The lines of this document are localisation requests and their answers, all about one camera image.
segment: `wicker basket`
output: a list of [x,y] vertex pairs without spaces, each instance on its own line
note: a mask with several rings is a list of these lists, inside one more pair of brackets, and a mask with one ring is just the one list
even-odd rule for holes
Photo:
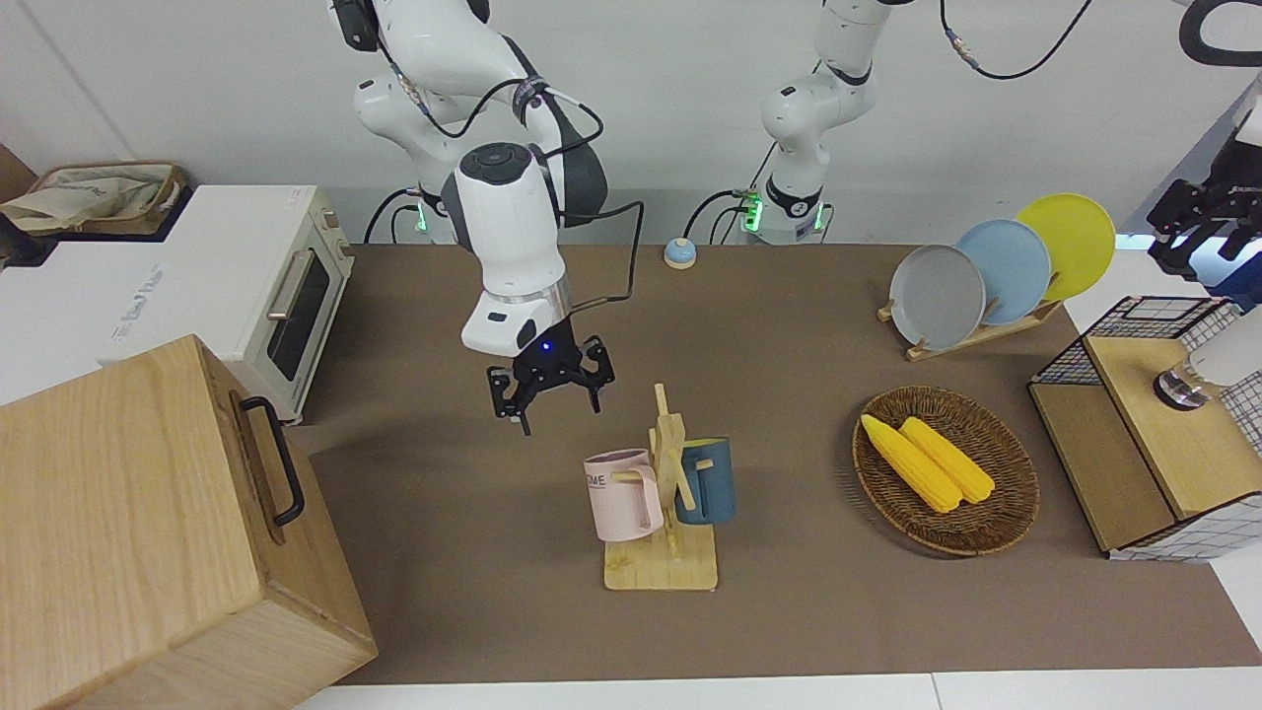
[[994,493],[935,513],[881,458],[861,424],[854,425],[854,470],[876,509],[895,528],[933,550],[958,556],[998,552],[1030,531],[1039,512],[1039,482],[1030,455],[993,414],[963,395],[936,387],[900,387],[863,409],[897,429],[920,417],[968,454],[991,478]]

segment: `wooden mug stand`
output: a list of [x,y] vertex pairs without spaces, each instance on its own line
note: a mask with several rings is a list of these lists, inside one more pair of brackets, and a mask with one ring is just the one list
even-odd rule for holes
[[684,509],[697,507],[684,477],[684,419],[666,406],[666,390],[652,386],[658,424],[649,430],[658,502],[665,523],[651,536],[604,544],[604,586],[612,590],[709,590],[718,586],[714,526],[688,526],[675,516],[675,494]]

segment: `cable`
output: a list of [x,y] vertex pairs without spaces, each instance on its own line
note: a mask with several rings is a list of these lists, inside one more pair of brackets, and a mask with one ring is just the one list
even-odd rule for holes
[[[711,224],[711,237],[709,237],[709,241],[707,241],[707,243],[714,243],[714,232],[718,230],[718,223],[721,221],[723,221],[723,214],[736,213],[736,212],[743,212],[743,211],[745,211],[745,207],[741,206],[741,204],[737,204],[736,207],[728,207],[727,209],[723,209],[722,212],[719,212],[718,216],[714,217],[714,223]],[[727,241],[727,235],[726,233],[723,235],[723,241]]]
[[[385,47],[386,47],[385,44],[381,45],[381,50],[382,52],[385,52]],[[406,79],[406,77],[403,74],[403,72],[399,71],[398,68],[395,68],[395,74],[399,76],[399,83],[403,83],[404,79]],[[456,132],[448,131],[442,125],[439,125],[437,120],[434,120],[434,116],[430,115],[430,112],[429,112],[429,107],[425,106],[423,101],[420,101],[419,95],[415,96],[415,97],[413,97],[413,102],[416,103],[416,106],[420,108],[420,112],[424,113],[427,119],[429,119],[430,125],[433,125],[438,130],[438,132],[445,135],[447,137],[463,137],[464,134],[468,132],[469,126],[473,125],[473,119],[477,117],[478,112],[482,111],[482,108],[486,106],[487,101],[491,100],[491,97],[493,97],[501,88],[505,88],[507,86],[514,86],[514,84],[517,84],[517,83],[522,83],[525,81],[526,79],[524,79],[524,78],[506,78],[506,79],[501,81],[500,83],[492,86],[490,91],[487,91],[486,93],[482,95],[482,98],[478,98],[477,105],[473,106],[473,111],[469,112],[469,117],[464,120],[464,125],[461,126],[461,130],[458,130]]]
[[693,209],[693,216],[688,217],[688,226],[684,227],[684,238],[688,238],[688,235],[692,233],[693,223],[697,222],[697,217],[702,216],[702,212],[705,209],[705,207],[713,204],[716,199],[722,199],[724,197],[743,198],[745,194],[740,189],[721,189],[714,194],[711,194],[705,199],[702,199],[702,203],[698,204],[695,209]]
[[[560,93],[558,91],[553,91],[551,88],[548,88],[548,93],[551,93],[554,96],[564,96],[563,93]],[[554,148],[554,149],[544,153],[544,158],[543,158],[544,160],[548,160],[549,158],[551,158],[554,155],[560,155],[562,153],[565,153],[568,150],[573,150],[573,149],[575,149],[575,148],[578,148],[581,145],[587,145],[588,143],[596,140],[597,137],[601,136],[601,134],[604,132],[604,121],[601,120],[601,116],[596,115],[596,111],[588,108],[587,103],[581,103],[578,101],[574,101],[574,100],[569,98],[568,96],[564,96],[564,97],[570,103],[573,103],[573,105],[578,106],[579,108],[582,108],[588,116],[592,116],[592,119],[596,121],[596,132],[593,132],[592,135],[582,136],[578,140],[574,140],[572,143],[567,143],[564,145],[560,145],[558,148]]]
[[635,288],[635,261],[636,255],[640,250],[640,231],[644,228],[644,199],[636,199],[635,202],[627,202],[626,204],[618,207],[617,209],[611,209],[608,212],[597,212],[594,214],[581,214],[575,212],[562,211],[563,217],[577,217],[581,219],[603,219],[607,217],[615,217],[622,212],[639,208],[639,213],[635,217],[635,236],[631,238],[631,260],[627,264],[627,291],[620,295],[601,295],[597,298],[589,298],[582,303],[570,308],[569,314],[573,315],[581,310],[587,310],[588,308],[596,308],[597,305],[603,305],[606,303],[617,303],[618,300],[626,300],[631,298],[631,290]]
[[381,212],[385,212],[386,207],[391,202],[394,202],[399,197],[403,197],[406,193],[408,193],[408,188],[406,187],[401,188],[401,189],[396,189],[396,190],[391,192],[389,197],[386,197],[385,199],[382,199],[380,204],[377,204],[377,211],[372,212],[372,218],[369,219],[369,228],[363,230],[363,243],[367,243],[369,242],[369,237],[372,236],[372,227],[375,227],[377,224],[377,219],[381,218]]
[[394,213],[390,214],[390,243],[399,243],[399,232],[395,231],[395,219],[399,218],[399,212],[418,211],[415,204],[404,204],[403,207],[396,207]]
[[958,34],[955,34],[955,30],[953,30],[950,28],[950,24],[946,21],[946,0],[938,0],[938,16],[941,20],[943,32],[946,33],[946,39],[950,40],[952,47],[955,49],[955,53],[959,54],[960,59],[964,59],[964,62],[969,67],[973,67],[974,72],[984,76],[986,78],[993,78],[993,79],[998,79],[998,81],[1008,81],[1008,79],[1021,78],[1023,76],[1031,74],[1035,71],[1037,71],[1040,67],[1042,67],[1044,64],[1046,64],[1047,59],[1051,59],[1051,55],[1055,54],[1060,49],[1060,45],[1065,43],[1065,39],[1069,38],[1069,33],[1074,32],[1074,28],[1078,25],[1078,20],[1083,19],[1083,13],[1087,11],[1087,8],[1092,6],[1093,1],[1094,0],[1084,0],[1083,6],[1078,9],[1078,14],[1074,15],[1074,19],[1069,21],[1069,26],[1065,28],[1064,33],[1061,33],[1060,39],[1058,39],[1056,43],[1051,45],[1051,49],[1049,49],[1047,53],[1042,55],[1042,59],[1039,59],[1037,62],[1035,62],[1030,67],[1027,67],[1027,68],[1025,68],[1025,69],[1022,69],[1020,72],[1011,73],[1011,74],[996,74],[996,73],[991,73],[991,72],[983,69],[982,64],[978,63],[978,61],[973,58],[973,53],[968,49],[968,45],[964,44],[964,40],[960,39],[960,37]]

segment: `mug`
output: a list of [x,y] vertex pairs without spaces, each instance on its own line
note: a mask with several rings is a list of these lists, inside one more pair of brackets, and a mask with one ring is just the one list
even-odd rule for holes
[[658,477],[644,449],[598,454],[583,462],[596,537],[625,542],[651,535],[665,522]]
[[684,443],[684,477],[697,508],[684,508],[675,494],[675,517],[689,526],[726,523],[736,517],[736,486],[732,480],[732,448],[726,439],[697,439]]

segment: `corn cob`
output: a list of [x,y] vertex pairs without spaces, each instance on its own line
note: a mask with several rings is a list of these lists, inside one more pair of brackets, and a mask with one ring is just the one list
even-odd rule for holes
[[959,450],[949,439],[938,434],[929,425],[909,417],[899,430],[907,441],[929,455],[935,464],[941,467],[950,480],[955,482],[964,501],[981,503],[991,497],[994,491],[994,479],[982,470],[967,454]]
[[950,513],[959,508],[959,501],[963,498],[959,487],[938,464],[934,464],[933,459],[881,420],[863,415],[861,421],[876,450],[930,508],[939,513]]

